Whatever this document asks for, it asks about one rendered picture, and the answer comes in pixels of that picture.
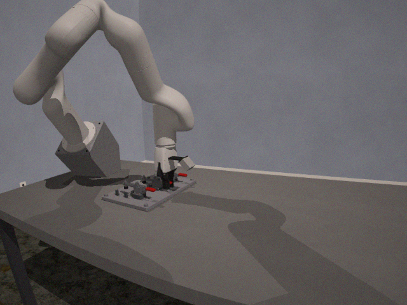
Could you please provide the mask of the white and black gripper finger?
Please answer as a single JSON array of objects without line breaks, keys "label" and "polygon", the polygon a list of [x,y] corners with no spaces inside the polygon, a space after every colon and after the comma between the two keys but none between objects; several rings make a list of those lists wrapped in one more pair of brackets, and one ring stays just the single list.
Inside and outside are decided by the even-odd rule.
[{"label": "white and black gripper finger", "polygon": [[[164,175],[165,174],[165,175]],[[169,176],[168,176],[168,172],[167,173],[163,173],[162,169],[160,167],[160,162],[158,164],[158,171],[157,171],[157,177],[161,177],[162,179],[162,185],[163,185],[163,189],[170,189],[170,180]]]},{"label": "white and black gripper finger", "polygon": [[[176,168],[176,169],[177,169],[177,168]],[[174,177],[174,172],[176,171],[176,169],[174,169],[174,170],[168,172],[168,176],[169,176],[169,179],[168,179],[168,180],[170,180],[170,181],[173,182],[173,183],[170,185],[170,187],[174,187],[174,179],[173,179],[173,177]]]}]

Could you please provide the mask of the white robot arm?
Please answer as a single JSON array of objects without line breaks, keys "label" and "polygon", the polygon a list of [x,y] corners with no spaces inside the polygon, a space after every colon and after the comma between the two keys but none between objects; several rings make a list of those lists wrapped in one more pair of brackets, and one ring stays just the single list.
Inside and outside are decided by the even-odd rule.
[{"label": "white robot arm", "polygon": [[83,122],[64,91],[64,66],[97,31],[121,55],[140,97],[153,104],[155,144],[176,144],[176,132],[193,129],[187,99],[162,83],[148,40],[134,20],[114,12],[104,0],[81,0],[48,30],[45,44],[13,85],[16,99],[32,105],[43,98],[42,110],[63,136],[70,153],[87,147],[95,137],[93,123]]}]

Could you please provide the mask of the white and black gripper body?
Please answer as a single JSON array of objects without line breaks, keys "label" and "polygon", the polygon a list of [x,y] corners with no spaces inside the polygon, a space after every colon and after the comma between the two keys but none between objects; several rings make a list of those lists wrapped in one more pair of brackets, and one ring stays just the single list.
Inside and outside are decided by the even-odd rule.
[{"label": "white and black gripper body", "polygon": [[155,147],[154,167],[155,172],[158,171],[158,164],[163,173],[167,173],[177,168],[177,160],[168,159],[171,156],[177,156],[176,145],[171,146],[158,146]]}]

